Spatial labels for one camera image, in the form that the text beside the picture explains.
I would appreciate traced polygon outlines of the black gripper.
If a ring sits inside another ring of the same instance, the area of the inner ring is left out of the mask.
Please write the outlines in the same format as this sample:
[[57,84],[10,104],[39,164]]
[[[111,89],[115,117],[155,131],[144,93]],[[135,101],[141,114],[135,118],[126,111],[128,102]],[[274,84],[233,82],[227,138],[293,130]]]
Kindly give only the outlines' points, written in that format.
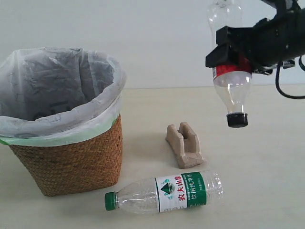
[[[268,72],[279,62],[305,54],[305,10],[289,10],[254,27],[224,26],[216,31],[215,41],[217,47],[205,58],[207,68],[251,72],[252,65],[256,72]],[[228,44],[246,46],[248,60]]]

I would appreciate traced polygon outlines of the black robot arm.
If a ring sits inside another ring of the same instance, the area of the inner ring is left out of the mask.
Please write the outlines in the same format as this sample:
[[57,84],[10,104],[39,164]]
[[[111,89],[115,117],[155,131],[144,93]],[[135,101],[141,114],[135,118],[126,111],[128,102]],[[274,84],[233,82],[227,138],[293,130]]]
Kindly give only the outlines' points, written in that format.
[[224,26],[216,32],[216,48],[205,58],[213,68],[238,64],[245,58],[253,73],[271,74],[279,62],[286,68],[305,53],[305,10],[295,0],[267,0],[276,9],[272,19],[263,18],[253,27]]

